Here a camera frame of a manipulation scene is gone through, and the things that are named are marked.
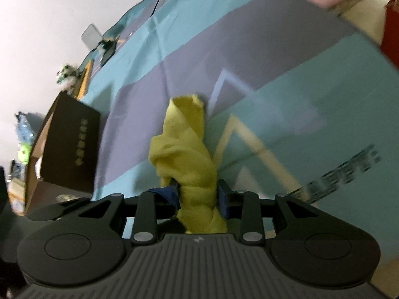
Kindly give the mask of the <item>yellow cloth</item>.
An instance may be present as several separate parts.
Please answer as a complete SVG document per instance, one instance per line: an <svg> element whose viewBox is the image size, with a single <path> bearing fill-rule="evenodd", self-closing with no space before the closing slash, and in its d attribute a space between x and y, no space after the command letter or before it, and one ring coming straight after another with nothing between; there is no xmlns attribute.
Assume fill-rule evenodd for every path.
<svg viewBox="0 0 399 299"><path fill-rule="evenodd" d="M204 108L192 94L170 99L162 133L151 139L149 162L160 185L180 184L178 220L188 233L225 233L216 207L217 170L203 143Z"/></svg>

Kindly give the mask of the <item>brown cardboard box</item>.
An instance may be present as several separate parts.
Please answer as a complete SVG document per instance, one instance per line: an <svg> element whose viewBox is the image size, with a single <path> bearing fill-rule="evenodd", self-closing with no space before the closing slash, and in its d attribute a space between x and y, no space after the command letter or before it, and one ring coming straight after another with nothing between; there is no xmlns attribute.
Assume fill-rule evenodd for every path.
<svg viewBox="0 0 399 299"><path fill-rule="evenodd" d="M100 138L98 111L60 92L32 146L24 215L94 191Z"/></svg>

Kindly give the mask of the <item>green frog plush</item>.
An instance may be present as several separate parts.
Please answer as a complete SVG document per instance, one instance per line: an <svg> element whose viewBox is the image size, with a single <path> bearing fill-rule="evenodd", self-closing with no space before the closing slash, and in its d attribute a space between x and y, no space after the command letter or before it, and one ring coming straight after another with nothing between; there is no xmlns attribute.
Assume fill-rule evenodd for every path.
<svg viewBox="0 0 399 299"><path fill-rule="evenodd" d="M30 159L32 145L29 143L21 142L18 147L17 158L18 162L27 165Z"/></svg>

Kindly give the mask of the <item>blue patterned tablecloth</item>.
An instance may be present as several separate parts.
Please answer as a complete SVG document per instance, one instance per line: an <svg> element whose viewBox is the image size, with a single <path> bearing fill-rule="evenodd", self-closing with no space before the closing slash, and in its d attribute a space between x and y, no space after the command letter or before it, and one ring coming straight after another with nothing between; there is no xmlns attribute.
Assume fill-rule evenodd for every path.
<svg viewBox="0 0 399 299"><path fill-rule="evenodd" d="M220 178L367 231L373 283L398 287L398 70L365 35L306 0L144 0L105 38L118 48L83 99L103 115L95 198L159 184L151 138L196 94Z"/></svg>

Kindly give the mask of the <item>blue plastic bag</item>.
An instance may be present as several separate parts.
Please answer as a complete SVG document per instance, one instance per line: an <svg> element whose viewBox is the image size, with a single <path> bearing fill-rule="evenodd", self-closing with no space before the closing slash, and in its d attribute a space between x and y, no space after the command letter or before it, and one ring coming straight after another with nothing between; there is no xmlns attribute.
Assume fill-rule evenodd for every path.
<svg viewBox="0 0 399 299"><path fill-rule="evenodd" d="M15 132L18 138L18 143L21 146L32 148L34 140L36 138L35 132L32 129L25 113L21 111L15 114L16 125Z"/></svg>

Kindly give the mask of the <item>yellow book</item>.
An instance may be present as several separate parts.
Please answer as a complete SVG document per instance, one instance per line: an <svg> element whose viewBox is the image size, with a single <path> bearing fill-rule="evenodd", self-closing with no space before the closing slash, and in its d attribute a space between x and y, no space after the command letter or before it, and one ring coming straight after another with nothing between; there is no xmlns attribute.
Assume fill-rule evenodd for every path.
<svg viewBox="0 0 399 299"><path fill-rule="evenodd" d="M80 101L85 96L87 87L89 85L92 68L93 68L93 60L90 60L84 67L84 69L76 83L76 86L75 86L74 92L73 92L73 97L78 101Z"/></svg>

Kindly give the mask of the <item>small panda plush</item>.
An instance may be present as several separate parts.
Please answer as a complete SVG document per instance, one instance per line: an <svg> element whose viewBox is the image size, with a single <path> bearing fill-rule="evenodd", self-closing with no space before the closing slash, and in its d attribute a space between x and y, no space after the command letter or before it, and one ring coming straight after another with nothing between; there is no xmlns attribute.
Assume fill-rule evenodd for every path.
<svg viewBox="0 0 399 299"><path fill-rule="evenodd" d="M76 84L79 71L69 65L65 64L57 73L57 85L61 91L70 90Z"/></svg>

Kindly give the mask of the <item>phone stand with mirror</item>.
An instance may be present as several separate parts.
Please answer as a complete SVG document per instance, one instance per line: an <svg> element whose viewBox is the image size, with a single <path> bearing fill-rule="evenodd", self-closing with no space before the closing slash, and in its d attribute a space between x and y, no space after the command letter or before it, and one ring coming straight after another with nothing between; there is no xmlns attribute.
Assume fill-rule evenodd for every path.
<svg viewBox="0 0 399 299"><path fill-rule="evenodd" d="M104 39L94 24L88 25L83 34L81 34L81 41L90 51L99 53L101 66L104 66L116 52L117 41Z"/></svg>

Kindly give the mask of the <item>red box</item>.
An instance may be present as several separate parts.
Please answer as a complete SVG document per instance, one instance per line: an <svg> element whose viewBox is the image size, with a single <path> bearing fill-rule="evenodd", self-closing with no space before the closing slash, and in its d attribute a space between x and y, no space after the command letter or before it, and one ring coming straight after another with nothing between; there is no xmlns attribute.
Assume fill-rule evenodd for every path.
<svg viewBox="0 0 399 299"><path fill-rule="evenodd" d="M399 13L398 0L386 5L386 20L381 44L382 53L398 68L399 65Z"/></svg>

